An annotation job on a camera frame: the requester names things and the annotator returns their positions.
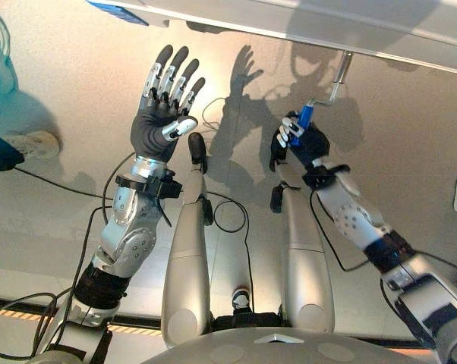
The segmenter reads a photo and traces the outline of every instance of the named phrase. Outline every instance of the floor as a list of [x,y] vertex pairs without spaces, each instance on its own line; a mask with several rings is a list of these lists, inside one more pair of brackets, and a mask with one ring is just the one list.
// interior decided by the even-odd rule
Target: floor
[[[0,134],[53,132],[61,140],[59,156],[21,167],[97,194],[132,150],[132,118],[158,51],[167,43],[189,47],[190,57],[200,59],[197,76],[206,78],[191,112],[209,147],[206,183],[246,206],[256,308],[276,311],[284,223],[269,210],[270,191],[278,183],[267,167],[270,138],[287,111],[310,97],[328,95],[339,52],[246,33],[200,32],[176,21],[168,28],[143,27],[83,0],[0,0],[0,15],[11,34],[18,79],[17,91],[0,96]],[[416,248],[457,264],[457,213],[452,209],[457,75],[355,55],[335,105],[318,108],[314,120],[332,143],[331,156],[351,166],[361,191],[385,219]],[[180,182],[190,167],[187,155],[182,140],[169,163]],[[98,199],[17,171],[0,173],[0,297],[68,287],[87,219],[97,206]],[[167,202],[172,221],[180,207],[181,200]],[[321,210],[317,213],[345,265],[364,259]],[[222,207],[218,217],[227,228],[241,220],[234,206]],[[87,257],[102,224],[96,216]],[[132,279],[123,313],[160,315],[173,232],[159,223],[156,248]],[[243,235],[206,229],[214,316],[229,314],[233,288],[248,283]],[[411,337],[384,303],[375,268],[343,273],[330,254],[328,262],[337,332]],[[457,280],[455,272],[439,267]]]

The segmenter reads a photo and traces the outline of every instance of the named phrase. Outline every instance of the blue object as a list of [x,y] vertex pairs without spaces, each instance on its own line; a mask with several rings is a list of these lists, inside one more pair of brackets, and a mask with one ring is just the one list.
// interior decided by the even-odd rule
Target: blue object
[[[313,106],[303,106],[303,108],[299,112],[298,125],[306,130],[310,126],[312,117]],[[292,146],[301,146],[301,142],[295,136],[292,136],[291,140],[289,140],[289,144],[291,144]]]
[[92,2],[90,0],[87,0],[87,2],[96,8],[106,11],[109,14],[112,14],[119,19],[128,21],[129,23],[134,23],[134,24],[141,24],[148,26],[149,24],[142,20],[140,17],[137,17],[136,15],[132,14],[130,11],[125,10],[124,8],[121,8],[120,6],[116,5],[107,5],[107,4],[102,4],[100,2]]

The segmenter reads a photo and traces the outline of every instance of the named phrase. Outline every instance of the humanoid robot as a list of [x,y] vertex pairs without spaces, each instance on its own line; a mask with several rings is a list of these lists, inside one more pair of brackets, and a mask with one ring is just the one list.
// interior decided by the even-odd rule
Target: humanoid robot
[[[198,61],[188,65],[172,92],[188,49],[176,54],[162,76],[171,54],[172,47],[165,47],[148,76],[131,131],[136,160],[130,174],[116,178],[113,213],[100,246],[29,363],[98,363],[107,355],[112,337],[107,325],[130,278],[154,247],[162,199],[177,198],[181,191],[166,163],[177,139],[197,126],[188,112],[204,80],[198,80],[180,100]],[[350,57],[344,54],[336,87],[344,79]],[[301,122],[306,118],[303,114],[290,113],[282,120],[271,147],[270,167],[281,180],[273,191],[271,208],[285,213],[289,235],[284,316],[250,310],[231,319],[214,320],[210,315],[203,226],[211,224],[213,215],[203,179],[207,168],[203,138],[193,133],[189,138],[193,168],[184,185],[162,302],[162,334],[171,349],[146,362],[415,362],[333,334],[333,298],[324,250],[302,193],[310,187],[339,231],[362,249],[383,282],[399,292],[396,310],[412,334],[423,346],[435,349],[442,364],[457,363],[457,287],[383,220],[361,195],[350,168],[328,158],[328,140],[309,122]],[[285,163],[288,146],[307,169],[302,179]]]

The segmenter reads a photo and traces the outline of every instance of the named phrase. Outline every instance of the wire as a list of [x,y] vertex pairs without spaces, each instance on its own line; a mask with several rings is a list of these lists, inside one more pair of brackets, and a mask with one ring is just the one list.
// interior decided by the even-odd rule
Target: wire
[[325,240],[326,240],[326,242],[328,243],[329,248],[332,250],[333,255],[335,256],[336,261],[338,262],[338,265],[340,266],[340,268],[341,268],[343,271],[349,272],[349,271],[355,271],[355,270],[357,270],[357,269],[363,267],[364,265],[368,264],[370,261],[367,259],[367,260],[363,261],[362,263],[357,264],[357,265],[355,265],[355,266],[353,266],[353,267],[350,267],[350,268],[346,268],[346,267],[343,266],[342,261],[340,260],[338,254],[336,253],[335,248],[333,247],[333,244],[329,241],[329,238],[327,237],[326,232],[325,232],[325,230],[323,229],[323,226],[321,226],[320,219],[317,217],[317,214],[316,214],[316,212],[314,211],[314,207],[313,207],[313,195],[314,195],[314,192],[315,192],[314,190],[311,191],[311,195],[310,195],[310,207],[311,207],[311,212],[313,212],[314,219],[317,221],[318,226],[320,227],[321,233],[322,233],[323,236],[325,237]]
[[402,317],[400,316],[399,312],[397,311],[397,309],[394,307],[393,304],[391,304],[388,296],[387,296],[387,293],[386,293],[386,290],[383,288],[383,280],[382,278],[380,279],[380,291],[382,292],[382,296],[384,298],[384,300],[386,301],[387,303],[387,306],[396,314],[397,317],[399,317],[401,320],[402,320]]
[[102,198],[102,196],[96,195],[95,193],[88,193],[88,192],[84,192],[84,191],[81,191],[81,190],[76,190],[76,189],[74,189],[74,188],[70,188],[70,187],[63,186],[62,184],[57,184],[56,182],[53,182],[52,180],[49,180],[49,179],[44,178],[44,177],[41,177],[41,176],[39,176],[39,175],[37,175],[37,174],[34,174],[34,173],[31,173],[31,172],[29,172],[29,171],[25,171],[24,169],[21,169],[21,168],[18,168],[18,167],[14,167],[14,169],[15,169],[16,171],[21,172],[21,173],[27,174],[28,176],[38,178],[39,180],[43,180],[43,181],[45,181],[45,182],[48,183],[48,184],[52,184],[53,186],[60,187],[60,188],[62,188],[63,190],[67,190],[67,191],[70,191],[70,192],[78,193],[78,194],[80,194],[80,195],[96,197],[96,198],[98,198],[98,199],[101,199],[101,198]]
[[158,208],[159,212],[161,212],[161,215],[165,219],[166,224],[168,224],[168,226],[171,227],[172,226],[171,222],[170,222],[168,216],[166,216],[164,210],[161,207],[161,202],[159,201],[159,197],[155,197],[155,201],[156,201],[156,207]]
[[[254,303],[254,280],[252,279],[252,266],[251,266],[251,253],[249,252],[249,246],[247,244],[247,237],[249,236],[249,230],[251,228],[250,226],[250,221],[249,221],[249,214],[247,212],[247,209],[245,208],[244,205],[242,205],[239,201],[235,201],[234,199],[228,197],[228,196],[225,196],[225,195],[222,195],[221,193],[217,193],[217,192],[212,192],[212,191],[207,191],[208,194],[210,195],[214,195],[214,196],[218,196],[218,197],[222,197],[223,199],[226,199],[226,201],[221,201],[216,207],[215,209],[213,210],[213,222],[215,222],[215,225],[221,230],[221,231],[224,231],[226,233],[229,233],[229,234],[233,234],[233,233],[237,233],[239,232],[240,230],[242,230],[242,228],[247,225],[247,229],[245,231],[245,237],[244,237],[244,245],[245,245],[245,251],[247,252],[247,264],[248,264],[248,267],[249,267],[249,279],[251,281],[251,296],[252,296],[252,312],[256,312],[256,309],[255,309],[255,303]],[[228,203],[228,202],[233,202],[241,211],[242,211],[242,215],[244,216],[244,221],[243,223],[241,224],[240,227],[237,227],[236,229],[233,229],[233,230],[230,230],[230,229],[226,229],[224,228],[222,225],[219,224],[219,222],[216,220],[216,211],[219,209],[219,207],[225,203]]]
[[65,326],[66,326],[67,320],[68,320],[68,313],[70,313],[71,302],[73,300],[74,289],[75,289],[75,286],[77,285],[77,280],[78,280],[78,276],[80,275],[80,270],[82,269],[82,264],[84,263],[85,252],[87,251],[87,241],[89,240],[90,229],[92,227],[93,217],[95,216],[95,213],[97,211],[103,210],[103,209],[109,209],[111,207],[112,206],[100,206],[100,207],[95,208],[90,213],[89,223],[87,225],[87,231],[85,232],[84,244],[82,246],[82,253],[80,254],[80,260],[79,260],[78,265],[77,265],[77,270],[75,272],[74,280],[71,283],[70,294],[68,295],[67,306],[65,307],[65,314],[63,315],[63,321],[61,323],[60,332],[59,332],[58,337],[57,337],[56,342],[55,342],[55,347],[60,342],[61,337],[63,336],[63,332],[65,331]]
[[207,127],[208,129],[211,129],[212,131],[219,131],[220,128],[220,123],[218,121],[207,121],[205,118],[205,111],[215,102],[219,100],[225,100],[225,97],[217,97],[216,99],[213,99],[212,101],[209,102],[207,106],[203,109],[201,112],[201,118],[203,120],[203,126]]
[[[35,297],[51,297],[52,298],[52,301],[50,302],[50,304],[45,308],[45,311],[43,311],[43,313],[46,313],[46,310],[50,306],[56,306],[56,300],[58,299],[59,296],[56,296],[55,294],[50,293],[50,292],[41,292],[41,293],[30,294],[28,296],[24,296],[24,297],[18,298],[17,300],[14,300],[14,301],[6,304],[6,305],[3,305],[3,307],[0,307],[0,312],[3,309],[8,309],[9,307],[12,307],[17,303],[23,302],[25,300],[30,300],[30,299],[35,298]],[[34,354],[36,352],[36,348],[37,348],[37,344],[35,343],[33,345],[33,352],[31,353],[30,356],[15,356],[15,355],[9,355],[9,354],[0,353],[0,358],[8,359],[8,360],[28,360],[28,359],[31,359],[34,356]]]
[[110,184],[110,181],[112,180],[112,178],[114,177],[115,173],[117,173],[117,171],[119,170],[120,167],[122,167],[122,165],[130,158],[132,157],[134,154],[136,154],[135,152],[132,152],[131,154],[129,154],[127,157],[125,157],[124,159],[122,159],[122,161],[117,165],[117,167],[115,167],[114,171],[112,171],[112,173],[110,174],[109,178],[107,178],[107,181],[106,181],[106,184],[104,185],[104,190],[102,191],[102,216],[104,217],[104,222],[107,224],[107,222],[109,222],[109,220],[107,219],[107,212],[106,212],[106,200],[108,199],[106,197],[106,194],[107,194],[107,188],[109,187],[109,184]]
[[435,259],[435,260],[438,260],[438,261],[440,261],[440,262],[442,262],[442,263],[444,263],[444,264],[447,264],[447,265],[449,265],[450,267],[453,267],[454,269],[457,270],[457,265],[455,265],[455,264],[453,264],[453,263],[451,263],[451,262],[448,262],[447,260],[445,260],[445,259],[443,259],[443,258],[440,258],[439,256],[435,256],[434,254],[431,254],[431,253],[428,253],[428,252],[424,252],[424,251],[422,251],[422,250],[416,250],[416,249],[415,249],[414,251],[415,251],[416,253],[418,253],[418,254],[422,254],[423,256],[429,256],[430,258],[433,258],[433,259]]
[[[58,300],[58,298],[60,298],[61,296],[65,295],[66,293],[68,293],[70,291],[70,288],[67,288],[66,290],[63,290],[61,293],[57,294],[56,295],[56,299]],[[43,315],[45,313],[45,311],[50,307],[50,310],[49,310],[49,313],[48,313],[48,318],[46,320],[46,323],[44,324],[43,326],[43,329],[41,329],[41,332],[40,332],[40,328],[41,328],[41,322],[42,320],[45,318],[45,316]],[[56,311],[56,303],[53,304],[53,302],[51,302],[46,308],[45,308],[45,311],[43,311],[43,314],[42,314],[42,317],[41,319],[39,320],[39,324],[38,326],[36,327],[36,333],[35,333],[35,338],[33,340],[33,354],[34,355],[35,353],[37,353],[38,351],[38,347],[39,347],[39,343],[41,342],[41,340],[43,339],[43,336],[45,335],[46,333],[46,329],[48,328],[49,326],[49,323],[51,322],[54,314],[55,314],[55,311]]]

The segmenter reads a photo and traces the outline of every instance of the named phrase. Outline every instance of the metal rod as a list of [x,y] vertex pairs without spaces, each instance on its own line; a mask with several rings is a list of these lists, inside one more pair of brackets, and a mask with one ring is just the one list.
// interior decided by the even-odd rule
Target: metal rod
[[336,70],[335,78],[333,79],[332,92],[329,95],[328,100],[320,100],[320,99],[312,98],[310,101],[308,101],[308,103],[306,105],[311,106],[311,107],[316,104],[330,106],[335,102],[336,95],[338,94],[338,88],[345,81],[345,77],[347,75],[348,68],[350,67],[352,56],[353,56],[353,52],[343,51],[342,57],[340,58],[340,64]]

